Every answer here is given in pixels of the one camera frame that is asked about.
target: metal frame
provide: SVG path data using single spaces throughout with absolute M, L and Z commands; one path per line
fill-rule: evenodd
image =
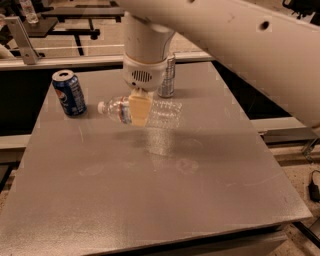
M 39 55 L 33 49 L 20 18 L 18 16 L 6 17 L 5 21 L 9 27 L 11 35 L 20 49 L 23 62 L 27 65 L 36 64 L 39 60 Z

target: black table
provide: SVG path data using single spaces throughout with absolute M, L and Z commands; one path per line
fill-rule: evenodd
M 39 19 L 36 24 L 29 24 L 27 21 L 23 22 L 26 32 L 31 38 L 45 38 L 50 33 L 55 25 L 57 25 L 57 18 Z

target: clear plastic bottle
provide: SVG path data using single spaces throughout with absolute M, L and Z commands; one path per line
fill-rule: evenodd
M 98 112 L 116 122 L 132 125 L 129 97 L 115 97 L 109 102 L 100 102 Z M 180 125 L 182 104 L 165 101 L 153 100 L 145 127 L 162 129 L 176 129 Z
M 31 0 L 19 0 L 21 8 L 26 16 L 27 21 L 30 24 L 35 24 L 39 22 L 38 16 L 33 8 Z

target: pepsi can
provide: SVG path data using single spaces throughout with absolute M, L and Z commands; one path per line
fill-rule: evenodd
M 52 85 L 66 115 L 78 116 L 87 110 L 79 79 L 71 70 L 54 73 Z

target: table surface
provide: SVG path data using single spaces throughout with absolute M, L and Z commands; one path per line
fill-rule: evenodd
M 78 74 L 88 113 L 52 90 L 0 218 L 4 255 L 131 250 L 311 216 L 211 63 L 178 65 L 175 130 L 97 114 L 129 90 L 119 70 Z
M 24 28 L 29 37 L 44 38 L 57 25 L 57 18 L 39 19 L 36 24 L 29 24 L 26 20 L 23 22 Z

